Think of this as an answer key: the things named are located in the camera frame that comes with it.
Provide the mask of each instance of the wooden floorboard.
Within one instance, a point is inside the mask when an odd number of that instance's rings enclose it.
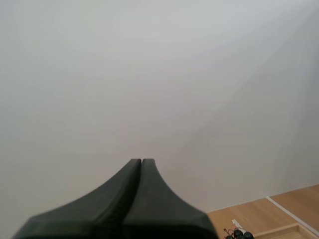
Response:
[[[319,185],[279,194],[271,198],[319,231]]]
[[[280,210],[267,199],[237,205],[208,213],[220,239],[226,236],[224,228],[234,229],[235,219],[245,230],[252,234],[262,233],[295,223],[288,214]]]

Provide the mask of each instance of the wooden tray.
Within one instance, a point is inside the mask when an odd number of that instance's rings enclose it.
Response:
[[[310,232],[307,228],[299,223],[289,226],[269,230],[254,235],[255,239],[318,239],[318,237]]]

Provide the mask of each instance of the white wall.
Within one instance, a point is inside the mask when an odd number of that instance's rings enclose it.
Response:
[[[319,183],[316,0],[0,2],[0,238],[152,157],[204,211]]]

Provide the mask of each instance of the wooden floor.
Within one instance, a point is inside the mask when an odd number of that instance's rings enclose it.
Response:
[[[279,194],[271,198],[319,231],[319,185]]]
[[[209,213],[208,216],[213,222],[220,239],[227,235],[223,231],[224,228],[235,228],[232,223],[233,219],[252,234],[262,233],[296,222],[267,199],[221,209]]]
[[[319,185],[271,197],[288,211],[319,231]],[[237,205],[208,213],[218,236],[223,239],[224,228],[234,229],[235,219],[253,234],[276,229],[296,221],[267,199]]]

